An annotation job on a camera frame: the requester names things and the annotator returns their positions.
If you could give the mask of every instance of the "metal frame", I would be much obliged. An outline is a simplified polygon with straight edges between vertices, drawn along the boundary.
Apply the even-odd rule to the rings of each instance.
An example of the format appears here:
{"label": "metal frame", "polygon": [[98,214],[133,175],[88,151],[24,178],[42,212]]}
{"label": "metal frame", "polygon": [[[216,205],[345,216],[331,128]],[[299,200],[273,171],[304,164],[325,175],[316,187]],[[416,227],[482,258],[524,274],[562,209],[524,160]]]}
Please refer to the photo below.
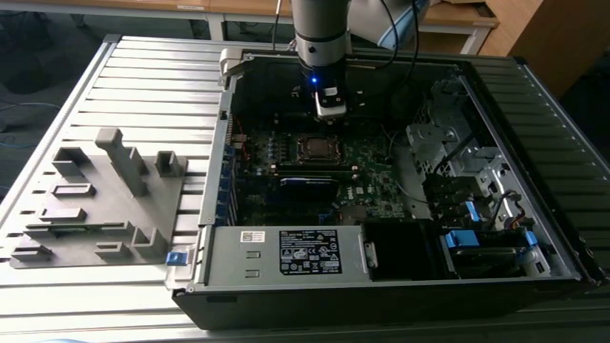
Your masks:
{"label": "metal frame", "polygon": [[[140,59],[127,59],[116,54],[119,49],[137,52],[137,45],[152,44],[153,49],[145,50]],[[165,267],[152,266],[116,266],[116,267],[85,267],[73,270],[70,268],[14,270],[9,267],[4,258],[9,254],[9,244],[16,238],[4,238],[5,234],[14,232],[14,227],[6,222],[8,215],[20,210],[20,199],[34,199],[28,192],[34,187],[45,187],[46,184],[36,184],[32,176],[36,172],[52,170],[49,167],[53,147],[61,145],[61,135],[69,134],[68,125],[77,124],[85,126],[120,126],[125,129],[139,128],[140,122],[135,121],[131,113],[88,113],[85,116],[78,114],[86,106],[86,101],[92,99],[92,85],[97,81],[98,75],[107,64],[116,67],[124,66],[127,61],[133,61],[132,66],[144,71],[155,71],[155,68],[175,69],[177,63],[209,63],[208,61],[187,60],[181,52],[193,54],[205,52],[213,54],[207,59],[220,57],[220,51],[228,46],[237,46],[244,49],[269,49],[269,44],[237,43],[237,42],[209,42],[187,39],[156,39],[145,37],[119,37],[107,39],[102,43],[92,62],[80,78],[74,90],[70,93],[62,109],[49,127],[49,130],[34,150],[25,168],[18,175],[12,190],[0,205],[0,341],[20,343],[36,342],[45,339],[68,338],[84,342],[200,342],[204,340],[235,341],[249,340],[252,342],[287,341],[288,339],[301,340],[333,340],[333,339],[361,339],[404,337],[416,334],[471,334],[471,338],[494,340],[496,330],[516,329],[546,329],[563,327],[603,326],[610,324],[610,293],[606,288],[595,290],[586,296],[574,297],[568,301],[546,302],[532,308],[527,308],[503,318],[486,319],[476,322],[435,322],[420,323],[409,326],[361,326],[361,327],[325,327],[309,328],[297,331],[268,331],[248,330],[229,332],[207,332],[195,326],[185,314],[176,307],[169,291],[164,287]],[[169,51],[171,47],[179,47],[180,51]],[[163,60],[155,59],[151,55],[157,51],[172,53],[173,57],[183,59]],[[387,58],[384,51],[375,52],[380,58]],[[447,56],[423,54],[422,58],[436,57],[447,59]],[[518,65],[506,58],[479,57],[479,56],[454,56],[451,59],[468,60],[482,73],[483,81],[492,83],[487,85],[490,91],[495,89],[507,91],[515,89],[518,94],[527,92],[531,96],[542,92],[540,87],[523,87],[520,84],[499,84],[498,73],[507,75],[502,80],[510,79],[511,82],[520,82],[523,72]],[[167,80],[147,79],[147,84]],[[183,79],[176,81],[187,84],[192,80]],[[213,86],[215,81],[205,81],[197,86]],[[132,97],[129,91],[116,91],[113,94],[124,94]],[[160,98],[152,101],[167,101],[171,90],[160,90]],[[94,95],[100,100],[101,93]],[[148,126],[163,125],[171,130],[175,127],[192,126],[196,129],[211,131],[215,126],[212,116],[172,116],[171,112],[149,115]],[[184,144],[189,138],[181,135]],[[86,145],[85,141],[74,144]],[[191,159],[188,161],[185,175],[184,195],[181,196],[180,211],[175,225],[173,247],[184,247],[196,243],[199,229],[197,210],[201,206],[201,192],[205,183],[207,160]]]}
{"label": "metal frame", "polygon": [[[144,18],[168,18],[168,19],[195,19],[205,20],[209,25],[209,37],[212,41],[224,41],[225,22],[244,21],[252,23],[273,23],[275,16],[259,14],[233,14],[221,12],[205,11],[169,11],[157,9],[127,9],[100,6],[74,6],[61,4],[48,4],[45,2],[0,2],[0,9],[10,11],[36,11],[66,14],[93,14],[97,16],[137,16]],[[82,25],[81,16],[72,16],[74,24]],[[291,17],[279,17],[280,24],[292,24]],[[468,35],[460,54],[476,55],[478,50],[487,39],[491,27],[488,26],[459,26],[459,25],[420,25],[420,32],[435,32],[443,34],[464,34]]]}

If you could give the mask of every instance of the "blue latch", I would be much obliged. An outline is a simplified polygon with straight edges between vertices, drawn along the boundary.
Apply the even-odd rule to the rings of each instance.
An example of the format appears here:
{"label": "blue latch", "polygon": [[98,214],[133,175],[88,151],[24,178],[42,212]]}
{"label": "blue latch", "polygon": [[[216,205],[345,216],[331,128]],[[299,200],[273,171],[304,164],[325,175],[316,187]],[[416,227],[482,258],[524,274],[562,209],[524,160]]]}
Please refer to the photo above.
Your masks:
{"label": "blue latch", "polygon": [[444,241],[448,248],[472,248],[480,245],[472,230],[452,230],[444,235]]}
{"label": "blue latch", "polygon": [[524,232],[524,239],[527,239],[527,245],[530,247],[538,245],[538,238],[535,238],[535,234],[531,231]]}
{"label": "blue latch", "polygon": [[466,202],[466,208],[468,209],[470,212],[470,217],[474,222],[480,221],[480,216],[478,215],[476,208],[475,208],[475,203],[474,202]]}
{"label": "blue latch", "polygon": [[185,266],[188,258],[188,253],[185,252],[169,252],[165,259],[165,264],[168,266]]}

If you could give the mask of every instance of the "cable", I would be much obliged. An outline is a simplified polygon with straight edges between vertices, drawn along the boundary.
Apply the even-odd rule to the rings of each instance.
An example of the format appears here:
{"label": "cable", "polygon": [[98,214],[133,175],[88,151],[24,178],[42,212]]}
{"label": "cable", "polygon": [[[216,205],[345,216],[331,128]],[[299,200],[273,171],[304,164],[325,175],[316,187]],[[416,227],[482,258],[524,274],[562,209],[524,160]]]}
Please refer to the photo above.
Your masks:
{"label": "cable", "polygon": [[260,24],[260,23],[248,24],[248,23],[245,23],[245,22],[243,22],[243,21],[233,21],[232,23],[233,23],[235,25],[237,25],[237,26],[239,26],[239,25],[243,25],[243,26],[245,26],[245,27],[256,27],[256,26]]}
{"label": "cable", "polygon": [[0,100],[0,101],[5,102],[6,104],[10,104],[8,106],[1,107],[0,111],[4,111],[5,109],[10,109],[17,106],[42,106],[42,107],[52,107],[53,109],[57,109],[57,110],[61,109],[60,106],[53,105],[53,104],[46,104],[45,102],[22,102],[20,104],[13,104],[12,102],[4,101],[4,100]]}
{"label": "cable", "polygon": [[419,19],[418,19],[418,4],[415,2],[416,2],[415,0],[411,0],[412,16],[414,16],[414,22],[415,22],[415,49],[412,52],[411,66],[408,67],[408,71],[407,71],[407,74],[404,75],[404,79],[397,84],[397,87],[395,87],[395,89],[399,89],[408,82],[411,75],[412,75],[412,69],[415,69],[415,60],[418,59],[418,55],[419,55]]}
{"label": "cable", "polygon": [[388,132],[384,130],[383,124],[381,124],[381,131],[383,131],[384,136],[391,140]]}
{"label": "cable", "polygon": [[522,205],[519,205],[518,201],[515,200],[515,207],[516,209],[519,210],[519,214],[518,216],[511,220],[511,222],[508,223],[508,225],[506,226],[504,229],[514,229],[516,227],[516,223],[519,223],[523,218],[524,218],[524,208],[522,207]]}
{"label": "cable", "polygon": [[396,133],[393,134],[393,136],[391,136],[389,145],[388,145],[388,157],[391,156],[391,145],[393,144],[393,138],[396,138],[396,136],[397,136],[399,133],[400,133],[400,132],[396,132]]}
{"label": "cable", "polygon": [[5,146],[6,148],[32,148],[33,146],[37,146],[37,144],[14,145],[14,144],[0,143],[0,146]]}
{"label": "cable", "polygon": [[[239,127],[239,134],[241,135],[241,138],[244,136],[244,129],[241,128],[241,122],[239,121],[239,118],[236,116],[232,116],[233,119],[235,119],[235,122],[237,123],[237,127]],[[243,141],[241,143],[241,148],[244,150],[244,158],[245,158],[245,161],[249,161],[249,155],[248,155],[248,152],[245,150],[245,140]]]}
{"label": "cable", "polygon": [[495,203],[495,206],[494,206],[494,212],[491,213],[491,217],[488,220],[488,229],[490,230],[494,228],[495,218],[498,218],[498,213],[499,213],[499,209],[502,207],[502,202],[504,201],[506,197],[511,194],[516,194],[516,191],[512,189],[506,189],[506,192],[502,193],[502,195],[499,196],[498,202]]}
{"label": "cable", "polygon": [[459,142],[458,146],[455,149],[444,156],[444,158],[440,160],[440,162],[436,164],[435,168],[432,169],[431,173],[436,174],[438,170],[440,169],[442,165],[451,161],[454,156],[466,148],[466,145],[468,145],[470,141],[475,138],[475,133],[471,132],[470,135],[464,138],[463,141]]}
{"label": "cable", "polygon": [[380,93],[376,93],[371,96],[367,96],[364,98],[364,100],[373,99],[377,96],[392,95],[393,92],[397,91],[405,85],[408,80],[411,79],[412,70],[415,69],[415,60],[418,59],[418,56],[419,56],[419,19],[418,19],[418,4],[415,3],[415,0],[411,0],[411,8],[412,8],[412,16],[414,16],[414,24],[415,24],[415,49],[414,49],[414,53],[412,53],[411,66],[408,67],[407,74],[404,75],[404,78],[397,83],[392,82],[384,91],[381,91]]}
{"label": "cable", "polygon": [[388,66],[391,66],[391,64],[393,63],[393,60],[396,59],[396,55],[397,55],[397,29],[396,29],[396,24],[393,22],[393,18],[391,17],[391,12],[389,12],[388,5],[385,4],[384,0],[379,0],[379,2],[381,3],[384,12],[388,15],[389,24],[391,24],[391,31],[393,32],[393,54],[391,54],[389,60],[383,65],[375,67],[375,70],[379,70],[379,69],[383,69],[383,68],[387,68]]}
{"label": "cable", "polygon": [[275,7],[273,35],[271,37],[272,51],[275,51],[275,36],[277,35],[277,22],[279,22],[279,9],[280,8],[281,8],[281,0],[277,0],[277,6]]}
{"label": "cable", "polygon": [[430,205],[428,202],[424,202],[423,200],[419,200],[418,198],[415,198],[412,195],[409,195],[409,193],[404,190],[404,188],[401,188],[400,184],[396,182],[396,187],[397,189],[400,189],[401,193],[404,193],[404,195],[411,199],[411,200],[415,200],[416,202],[420,202],[426,205]]}

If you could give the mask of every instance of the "aluminum extrusion table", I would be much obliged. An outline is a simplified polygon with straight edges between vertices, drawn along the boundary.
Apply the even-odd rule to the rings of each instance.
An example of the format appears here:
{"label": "aluminum extrusion table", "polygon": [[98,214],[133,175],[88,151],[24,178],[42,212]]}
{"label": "aluminum extrusion table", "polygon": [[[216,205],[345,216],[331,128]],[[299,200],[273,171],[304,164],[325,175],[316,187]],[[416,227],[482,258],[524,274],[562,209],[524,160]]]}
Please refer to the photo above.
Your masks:
{"label": "aluminum extrusion table", "polygon": [[[287,339],[396,337],[431,332],[474,332],[483,339],[483,332],[494,329],[610,323],[608,291],[599,289],[588,297],[544,303],[507,317],[476,322],[207,332],[197,329],[171,299],[164,287],[164,265],[10,268],[8,258],[21,238],[22,221],[30,215],[28,211],[40,204],[44,194],[37,191],[46,190],[50,179],[46,174],[54,171],[49,163],[52,155],[60,146],[80,146],[85,151],[94,151],[93,139],[100,126],[120,127],[125,143],[136,146],[143,156],[153,155],[157,150],[173,150],[179,156],[188,157],[172,245],[195,242],[221,92],[217,64],[220,51],[227,46],[268,49],[265,44],[107,37],[0,204],[0,342],[53,338],[86,342],[200,342],[205,339],[256,342],[279,339],[284,342]],[[523,66],[507,59],[452,58],[467,59],[476,66],[496,99],[516,96],[530,102],[550,101],[548,109],[567,124],[560,124],[559,129],[570,129],[567,117]],[[523,118],[520,125],[526,127],[528,119]],[[542,130],[540,121],[536,125],[535,129]]]}

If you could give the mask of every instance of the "black cable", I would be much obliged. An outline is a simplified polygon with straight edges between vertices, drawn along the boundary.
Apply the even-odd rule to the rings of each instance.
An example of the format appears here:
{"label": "black cable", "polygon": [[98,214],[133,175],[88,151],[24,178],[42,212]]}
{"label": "black cable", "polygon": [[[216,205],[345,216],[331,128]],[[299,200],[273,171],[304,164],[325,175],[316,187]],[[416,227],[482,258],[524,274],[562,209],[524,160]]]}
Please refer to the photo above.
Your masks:
{"label": "black cable", "polygon": [[5,104],[10,104],[10,105],[18,105],[16,102],[6,101],[2,98],[0,98],[0,102],[4,102]]}
{"label": "black cable", "polygon": [[518,203],[518,201],[514,201],[514,203],[515,203],[516,209],[519,210],[519,213],[518,213],[516,217],[511,220],[511,222],[508,223],[508,225],[506,226],[504,229],[512,229],[512,225],[519,223],[520,220],[524,218],[524,208],[523,208],[523,206]]}
{"label": "black cable", "polygon": [[414,24],[415,24],[415,49],[414,49],[414,53],[412,53],[411,66],[408,67],[407,74],[404,75],[404,78],[397,83],[392,82],[389,84],[388,88],[383,92],[380,92],[375,95],[367,96],[364,98],[364,100],[373,99],[377,96],[391,95],[395,91],[397,91],[405,85],[405,83],[411,79],[412,70],[415,69],[415,60],[418,59],[418,55],[419,55],[419,19],[418,19],[418,5],[415,3],[415,0],[411,0],[411,8],[412,8]]}
{"label": "black cable", "polygon": [[470,141],[475,138],[475,133],[471,132],[470,135],[459,142],[458,146],[452,151],[444,156],[444,158],[440,160],[440,162],[436,164],[435,168],[432,169],[431,173],[436,174],[438,170],[440,169],[442,165],[451,161],[454,156],[466,148],[466,145],[470,143]]}
{"label": "black cable", "polygon": [[415,21],[415,49],[412,52],[411,66],[408,67],[408,71],[407,71],[407,74],[404,75],[401,82],[397,84],[397,86],[393,89],[400,89],[405,85],[408,80],[411,79],[412,70],[415,69],[415,60],[418,59],[418,55],[419,55],[419,19],[418,19],[418,4],[415,2],[416,2],[415,0],[411,0],[412,16],[414,16],[414,21]]}
{"label": "black cable", "polygon": [[281,8],[281,0],[277,0],[277,9],[275,13],[275,22],[273,22],[273,34],[271,36],[271,47],[272,51],[275,51],[275,36],[277,35],[277,23],[279,23],[279,10]]}
{"label": "black cable", "polygon": [[494,228],[494,223],[495,223],[495,218],[498,218],[498,213],[499,209],[502,207],[502,202],[504,201],[506,197],[511,194],[516,194],[516,191],[512,189],[506,189],[504,193],[499,196],[498,202],[495,203],[494,206],[494,212],[491,213],[491,217],[488,220],[488,229],[491,230]]}
{"label": "black cable", "polygon": [[260,23],[248,24],[248,23],[241,22],[241,24],[243,24],[245,27],[256,27]]}
{"label": "black cable", "polygon": [[393,18],[391,17],[391,12],[389,12],[388,5],[384,3],[384,0],[379,0],[379,2],[381,3],[384,12],[388,15],[389,24],[391,24],[391,31],[393,32],[393,54],[391,54],[389,60],[383,65],[375,67],[376,70],[387,68],[388,66],[391,66],[391,64],[393,63],[393,60],[396,59],[396,55],[397,55],[397,29],[396,29],[396,24],[393,22]]}

